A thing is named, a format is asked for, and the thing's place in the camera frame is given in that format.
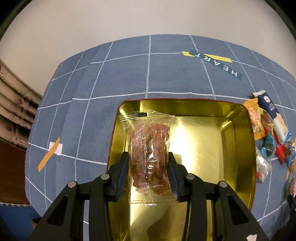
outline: brown wooden surface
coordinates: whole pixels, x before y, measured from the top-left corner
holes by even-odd
[[[25,155],[0,140],[0,202],[29,204],[25,195]]]

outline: metal tray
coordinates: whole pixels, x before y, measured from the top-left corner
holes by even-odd
[[[176,161],[204,181],[224,180],[251,209],[255,194],[255,142],[247,109],[208,99],[144,99],[123,102],[115,119],[108,165],[127,151],[119,115],[155,110],[175,115],[170,149]],[[118,203],[109,203],[114,240],[179,241],[187,203],[129,204],[129,187]],[[208,240],[212,240],[211,203],[207,202]]]

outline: white letter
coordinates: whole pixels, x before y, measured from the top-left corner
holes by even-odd
[[[229,68],[227,66],[223,65],[223,69],[226,70],[226,71],[228,71]]]
[[[208,62],[209,62],[209,61],[211,60],[211,58],[209,58],[209,57],[205,56],[205,57],[204,57],[204,60],[206,60],[206,61],[208,61]]]
[[[231,74],[234,74],[235,77],[237,77],[237,72],[234,72],[233,70],[231,71]]]
[[[219,65],[220,63],[219,62],[217,62],[216,60],[214,60],[214,63],[215,63],[215,65]]]

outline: patterned fabric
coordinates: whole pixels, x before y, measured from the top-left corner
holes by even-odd
[[[225,66],[218,68],[215,62],[184,56],[183,51],[222,56],[232,63],[218,61]],[[241,80],[232,76],[236,72]],[[295,135],[296,81],[277,63],[247,48],[167,34],[122,39],[72,56],[58,66],[37,110],[26,155],[27,197],[43,215],[69,181],[84,183],[104,173],[116,111],[125,100],[208,98],[243,103],[261,89]],[[58,137],[61,155],[53,155],[38,172],[50,142]],[[269,237],[289,215],[287,167],[276,158],[271,165],[265,182],[256,184],[252,209]],[[87,238],[87,211],[84,220]]]

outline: red candy wrapper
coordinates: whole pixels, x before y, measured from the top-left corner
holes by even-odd
[[[292,195],[293,197],[296,196],[296,178],[293,178],[291,180],[289,185],[289,192],[290,192],[290,195]]]
[[[279,140],[274,132],[273,134],[274,136],[274,140],[276,142],[276,155],[277,157],[279,158],[279,160],[281,161],[281,163],[284,162],[284,159],[285,159],[285,152],[286,152],[286,149],[284,146],[282,146],[280,143],[279,143]]]

